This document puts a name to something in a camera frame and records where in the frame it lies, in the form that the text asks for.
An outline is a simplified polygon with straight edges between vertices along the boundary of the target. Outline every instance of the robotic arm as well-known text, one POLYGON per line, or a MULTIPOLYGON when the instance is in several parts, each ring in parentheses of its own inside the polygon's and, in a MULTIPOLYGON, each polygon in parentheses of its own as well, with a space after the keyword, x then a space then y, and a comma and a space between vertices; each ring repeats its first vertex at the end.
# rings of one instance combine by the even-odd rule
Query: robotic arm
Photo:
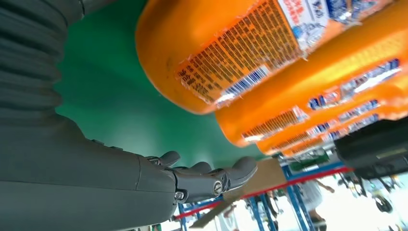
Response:
POLYGON ((160 223, 177 203, 217 197, 256 171, 170 168, 88 140, 55 112, 68 27, 109 0, 0 1, 0 230, 113 231, 160 223))

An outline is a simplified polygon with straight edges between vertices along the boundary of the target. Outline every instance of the nutrition label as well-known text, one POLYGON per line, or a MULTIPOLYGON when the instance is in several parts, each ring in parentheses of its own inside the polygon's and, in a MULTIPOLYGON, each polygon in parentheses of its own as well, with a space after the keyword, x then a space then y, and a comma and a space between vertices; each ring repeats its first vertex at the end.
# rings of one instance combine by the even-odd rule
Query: nutrition label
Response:
POLYGON ((233 99, 301 54, 279 3, 268 0, 184 61, 178 78, 207 103, 233 99))

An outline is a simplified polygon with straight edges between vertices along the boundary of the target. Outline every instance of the barcode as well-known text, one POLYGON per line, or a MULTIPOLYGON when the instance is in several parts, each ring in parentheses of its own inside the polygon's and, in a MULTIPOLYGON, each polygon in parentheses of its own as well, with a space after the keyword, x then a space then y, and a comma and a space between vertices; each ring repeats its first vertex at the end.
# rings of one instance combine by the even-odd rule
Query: barcode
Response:
POLYGON ((249 90, 254 85, 258 84, 261 80, 270 74, 269 69, 262 65, 255 71, 249 73, 240 81, 234 83, 231 87, 227 88, 223 95, 233 94, 234 96, 241 95, 243 92, 249 90))

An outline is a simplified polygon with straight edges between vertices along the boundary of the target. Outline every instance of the person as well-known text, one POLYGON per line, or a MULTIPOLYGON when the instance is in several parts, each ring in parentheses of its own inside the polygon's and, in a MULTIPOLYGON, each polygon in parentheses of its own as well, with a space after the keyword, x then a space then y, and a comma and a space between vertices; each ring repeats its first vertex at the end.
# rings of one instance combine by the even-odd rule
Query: person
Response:
POLYGON ((297 186, 299 187, 300 196, 302 197, 306 210, 315 225, 316 231, 326 231, 326 220, 317 213, 316 208, 323 202, 320 187, 331 193, 334 193, 334 189, 330 186, 324 185, 318 180, 309 180, 300 183, 297 186))

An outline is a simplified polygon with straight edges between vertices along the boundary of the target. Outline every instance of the red bar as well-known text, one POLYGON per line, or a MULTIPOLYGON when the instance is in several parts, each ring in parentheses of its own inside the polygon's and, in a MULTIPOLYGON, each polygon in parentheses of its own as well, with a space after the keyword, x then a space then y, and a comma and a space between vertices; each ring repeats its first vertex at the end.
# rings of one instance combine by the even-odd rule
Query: red bar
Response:
MULTIPOLYGON (((255 192, 255 193, 252 193, 252 194, 249 194, 249 195, 245 195, 245 196, 242 197, 242 199, 257 196, 257 195, 266 193, 266 192, 271 191, 271 190, 286 188, 288 186, 298 184, 298 183, 302 183, 302 182, 305 182, 305 181, 308 181, 308 180, 314 180, 314 179, 317 179, 317 178, 322 178, 322 177, 333 175, 333 174, 336 174, 336 173, 349 172, 349 171, 353 171, 353 169, 352 168, 347 168, 347 167, 341 167, 341 168, 329 170, 329 171, 326 171, 326 172, 316 173, 314 175, 310 175, 310 176, 307 176, 307 177, 302 177, 302 178, 299 178, 299 179, 288 181, 285 184, 281 184, 281 185, 272 187, 272 188, 267 189, 267 190, 263 190, 263 191, 260 191, 260 192, 255 192)), ((196 214, 197 212, 200 212, 200 211, 202 211, 204 209, 214 208, 219 203, 221 203, 221 202, 218 201, 218 202, 215 202, 215 203, 210 204, 210 205, 206 205, 206 206, 203 206, 203 207, 200 207, 200 208, 197 208, 197 209, 193 209, 193 210, 191 210, 191 211, 189 211, 187 213, 182 213, 182 214, 180 214, 178 216, 174 216, 174 219, 189 217, 189 216, 191 216, 193 214, 196 214)))
POLYGON ((213 204, 210 204, 210 205, 206 205, 206 206, 203 206, 203 207, 200 207, 200 208, 193 209, 193 210, 191 210, 191 211, 188 211, 187 213, 182 213, 182 214, 180 214, 180 215, 174 216, 174 219, 175 219, 175 220, 178 220, 178 219, 180 219, 180 218, 189 217, 189 216, 191 216, 191 215, 196 214, 197 212, 200 212, 201 210, 205 210, 205 209, 208 209, 208 208, 214 208, 214 207, 217 206, 219 203, 221 203, 221 202, 220 202, 220 201, 217 201, 217 202, 214 202, 213 204))

